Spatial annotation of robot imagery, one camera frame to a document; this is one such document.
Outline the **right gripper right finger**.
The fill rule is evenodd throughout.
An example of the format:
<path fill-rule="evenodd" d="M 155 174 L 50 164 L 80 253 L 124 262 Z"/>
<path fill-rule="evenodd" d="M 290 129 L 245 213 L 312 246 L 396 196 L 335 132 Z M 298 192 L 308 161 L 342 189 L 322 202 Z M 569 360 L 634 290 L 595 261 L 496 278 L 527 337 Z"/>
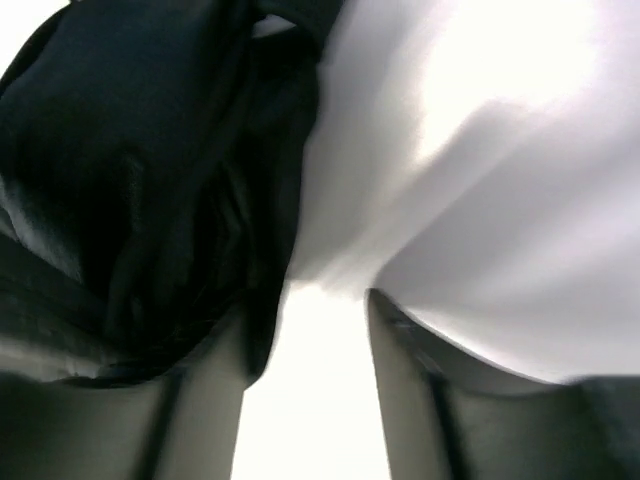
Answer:
<path fill-rule="evenodd" d="M 546 384 L 420 326 L 384 292 L 368 321 L 395 479 L 635 479 L 639 381 Z"/>

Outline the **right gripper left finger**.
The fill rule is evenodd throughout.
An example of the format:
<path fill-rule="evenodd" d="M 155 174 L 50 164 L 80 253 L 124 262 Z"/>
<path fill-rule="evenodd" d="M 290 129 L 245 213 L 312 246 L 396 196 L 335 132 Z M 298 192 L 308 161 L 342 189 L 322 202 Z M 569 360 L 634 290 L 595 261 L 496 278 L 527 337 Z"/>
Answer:
<path fill-rule="evenodd" d="M 243 310 L 177 370 L 115 389 L 1 376 L 4 479 L 228 479 L 247 368 Z"/>

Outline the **black bra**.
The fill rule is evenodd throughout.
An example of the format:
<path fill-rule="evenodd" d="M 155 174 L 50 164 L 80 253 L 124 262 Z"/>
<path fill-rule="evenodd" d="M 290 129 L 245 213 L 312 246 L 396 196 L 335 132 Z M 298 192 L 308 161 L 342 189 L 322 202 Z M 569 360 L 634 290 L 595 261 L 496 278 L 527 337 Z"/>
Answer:
<path fill-rule="evenodd" d="M 339 1 L 72 1 L 1 80 L 1 210 L 122 384 L 228 319 L 264 372 Z"/>

